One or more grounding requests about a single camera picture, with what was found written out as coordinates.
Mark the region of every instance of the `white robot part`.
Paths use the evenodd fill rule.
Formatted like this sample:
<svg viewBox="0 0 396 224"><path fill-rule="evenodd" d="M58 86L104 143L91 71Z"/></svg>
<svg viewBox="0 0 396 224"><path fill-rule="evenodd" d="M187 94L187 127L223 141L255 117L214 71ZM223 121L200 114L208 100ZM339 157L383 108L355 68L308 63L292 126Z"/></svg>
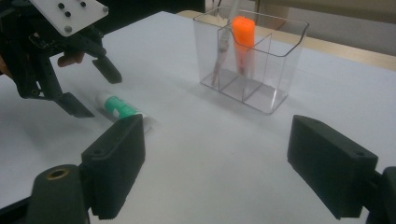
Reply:
<svg viewBox="0 0 396 224"><path fill-rule="evenodd" d="M95 0L30 0L63 36L70 36L99 21L108 7Z"/></svg>

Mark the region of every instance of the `orange cap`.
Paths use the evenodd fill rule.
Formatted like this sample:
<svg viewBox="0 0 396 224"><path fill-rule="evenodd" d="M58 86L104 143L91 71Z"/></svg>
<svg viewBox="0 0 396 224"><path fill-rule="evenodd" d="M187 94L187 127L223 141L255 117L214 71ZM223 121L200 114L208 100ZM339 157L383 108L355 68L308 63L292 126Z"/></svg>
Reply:
<svg viewBox="0 0 396 224"><path fill-rule="evenodd" d="M254 46L254 21L237 16L233 19L233 37L236 42L246 47Z"/></svg>

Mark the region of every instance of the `orange marker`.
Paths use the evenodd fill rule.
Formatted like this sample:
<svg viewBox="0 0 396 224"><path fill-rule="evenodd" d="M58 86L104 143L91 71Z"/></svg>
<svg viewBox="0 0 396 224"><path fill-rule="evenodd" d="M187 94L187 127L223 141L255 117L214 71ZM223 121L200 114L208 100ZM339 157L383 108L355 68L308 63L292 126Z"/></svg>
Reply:
<svg viewBox="0 0 396 224"><path fill-rule="evenodd" d="M254 28L253 20L237 16L233 19L233 45L235 47L236 66L239 75L245 74L245 68L252 63L252 54L248 54L249 48L254 46Z"/></svg>

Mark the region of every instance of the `clear plastic bin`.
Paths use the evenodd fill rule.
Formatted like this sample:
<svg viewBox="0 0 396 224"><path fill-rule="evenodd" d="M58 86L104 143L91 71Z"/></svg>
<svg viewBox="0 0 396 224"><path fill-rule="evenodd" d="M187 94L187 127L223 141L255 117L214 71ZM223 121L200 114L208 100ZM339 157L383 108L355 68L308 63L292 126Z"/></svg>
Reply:
<svg viewBox="0 0 396 224"><path fill-rule="evenodd" d="M260 111L271 114L288 96L308 23L240 10L255 21L253 47L245 47L244 69L237 68L229 7L218 7L194 18L199 75L202 84ZM218 73L214 68L220 39L230 32L228 50Z"/></svg>

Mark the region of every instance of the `white table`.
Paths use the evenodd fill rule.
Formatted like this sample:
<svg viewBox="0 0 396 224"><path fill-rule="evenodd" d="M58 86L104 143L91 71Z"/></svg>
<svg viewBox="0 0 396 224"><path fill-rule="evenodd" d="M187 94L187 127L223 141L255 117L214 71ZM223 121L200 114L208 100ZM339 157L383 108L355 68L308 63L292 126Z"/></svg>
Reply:
<svg viewBox="0 0 396 224"><path fill-rule="evenodd" d="M57 68L64 91L94 114L23 100L0 77L0 207L30 195L36 175L80 163L112 122L94 102L108 90L154 119L146 162L119 216L92 223L340 223L287 163L291 120L308 116L396 164L396 72L304 49L290 96L271 116L199 84L191 19L158 13L107 35L123 74L110 85L88 56ZM345 218L341 223L364 223Z"/></svg>

